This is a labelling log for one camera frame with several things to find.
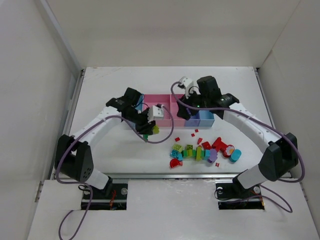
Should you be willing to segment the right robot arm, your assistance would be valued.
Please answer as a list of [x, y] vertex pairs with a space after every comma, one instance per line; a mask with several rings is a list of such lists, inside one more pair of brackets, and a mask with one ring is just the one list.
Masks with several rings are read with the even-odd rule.
[[197, 81], [183, 77], [173, 86], [184, 90], [184, 95], [176, 100], [178, 117], [188, 120], [199, 111], [209, 111], [241, 131], [262, 152], [257, 165], [233, 178], [232, 188], [238, 194], [266, 181], [280, 180], [298, 165], [301, 156], [297, 138], [261, 122], [231, 93], [222, 94], [213, 76]]

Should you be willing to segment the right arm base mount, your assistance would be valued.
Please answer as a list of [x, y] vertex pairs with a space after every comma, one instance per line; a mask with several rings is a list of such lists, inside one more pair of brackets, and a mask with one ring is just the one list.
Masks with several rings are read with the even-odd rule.
[[214, 196], [219, 210], [264, 210], [260, 185], [248, 189], [237, 189], [231, 182], [215, 184]]

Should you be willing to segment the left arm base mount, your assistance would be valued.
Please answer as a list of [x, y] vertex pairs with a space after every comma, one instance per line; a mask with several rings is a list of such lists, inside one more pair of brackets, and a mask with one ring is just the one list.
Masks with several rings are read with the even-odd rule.
[[127, 183], [113, 183], [111, 190], [107, 193], [92, 187], [91, 194], [89, 187], [83, 184], [78, 185], [78, 189], [82, 191], [81, 210], [87, 208], [90, 198], [92, 200], [88, 209], [92, 211], [125, 211], [127, 209]]

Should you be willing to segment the green lego row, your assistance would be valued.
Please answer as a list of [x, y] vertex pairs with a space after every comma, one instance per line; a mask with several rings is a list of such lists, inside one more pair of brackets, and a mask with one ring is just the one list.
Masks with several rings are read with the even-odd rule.
[[203, 149], [201, 146], [193, 147], [187, 144], [181, 152], [183, 158], [194, 158], [195, 161], [208, 160], [211, 153], [208, 149]]

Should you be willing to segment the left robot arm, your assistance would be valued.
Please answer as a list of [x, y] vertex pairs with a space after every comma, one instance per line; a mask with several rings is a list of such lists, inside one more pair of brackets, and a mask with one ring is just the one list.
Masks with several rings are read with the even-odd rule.
[[108, 197], [113, 180], [94, 167], [92, 150], [112, 128], [122, 122], [127, 123], [140, 137], [153, 134], [156, 123], [149, 118], [149, 108], [137, 110], [142, 98], [142, 93], [129, 87], [123, 96], [110, 99], [82, 129], [72, 135], [63, 134], [57, 143], [55, 174], [64, 174]]

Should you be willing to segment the green L lego stack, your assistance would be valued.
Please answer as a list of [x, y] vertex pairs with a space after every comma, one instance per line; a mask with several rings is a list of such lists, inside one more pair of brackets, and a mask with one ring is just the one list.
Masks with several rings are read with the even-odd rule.
[[147, 132], [143, 134], [143, 139], [147, 141], [149, 139], [149, 136], [157, 135], [159, 134], [159, 132], [160, 132], [159, 126], [154, 125], [151, 129], [147, 130]]

